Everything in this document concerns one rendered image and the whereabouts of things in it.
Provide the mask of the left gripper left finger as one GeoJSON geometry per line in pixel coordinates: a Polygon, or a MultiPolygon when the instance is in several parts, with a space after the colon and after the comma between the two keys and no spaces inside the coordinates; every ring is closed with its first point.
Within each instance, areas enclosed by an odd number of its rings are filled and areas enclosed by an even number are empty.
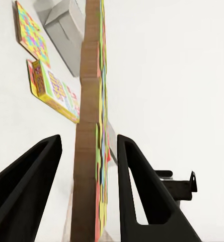
{"type": "Polygon", "coordinates": [[[59,134],[0,172],[0,242],[34,242],[62,155],[59,134]]]}

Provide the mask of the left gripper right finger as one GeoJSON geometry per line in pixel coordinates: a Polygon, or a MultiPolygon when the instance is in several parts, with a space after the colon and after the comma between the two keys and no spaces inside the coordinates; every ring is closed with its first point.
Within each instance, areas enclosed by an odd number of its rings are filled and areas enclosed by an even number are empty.
{"type": "Polygon", "coordinates": [[[133,139],[117,135],[121,242],[202,242],[133,139]],[[137,222],[131,169],[148,225],[137,222]]]}

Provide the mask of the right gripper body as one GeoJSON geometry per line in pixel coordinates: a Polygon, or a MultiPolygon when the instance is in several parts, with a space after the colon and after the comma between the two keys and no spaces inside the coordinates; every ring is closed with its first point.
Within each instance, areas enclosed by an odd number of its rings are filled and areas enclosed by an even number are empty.
{"type": "Polygon", "coordinates": [[[172,195],[175,202],[180,207],[181,200],[191,201],[192,193],[190,191],[189,185],[186,184],[169,184],[169,182],[175,182],[175,180],[162,180],[162,183],[168,190],[168,192],[172,195]]]}

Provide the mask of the jigsaw puzzle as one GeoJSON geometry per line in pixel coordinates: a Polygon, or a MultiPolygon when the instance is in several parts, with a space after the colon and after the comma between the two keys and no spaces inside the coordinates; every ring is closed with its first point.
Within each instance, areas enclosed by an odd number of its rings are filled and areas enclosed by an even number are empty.
{"type": "Polygon", "coordinates": [[[40,35],[42,30],[22,7],[20,0],[15,1],[21,43],[38,59],[51,69],[46,41],[40,35]]]}
{"type": "Polygon", "coordinates": [[[107,224],[108,90],[104,0],[86,0],[70,242],[98,242],[107,224]]]}

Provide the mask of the board game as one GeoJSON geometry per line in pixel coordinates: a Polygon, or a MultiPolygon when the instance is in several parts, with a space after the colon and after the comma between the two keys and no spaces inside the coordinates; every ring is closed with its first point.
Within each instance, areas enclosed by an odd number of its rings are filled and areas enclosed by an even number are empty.
{"type": "Polygon", "coordinates": [[[42,60],[27,61],[33,95],[77,123],[80,120],[77,96],[42,60]]]}

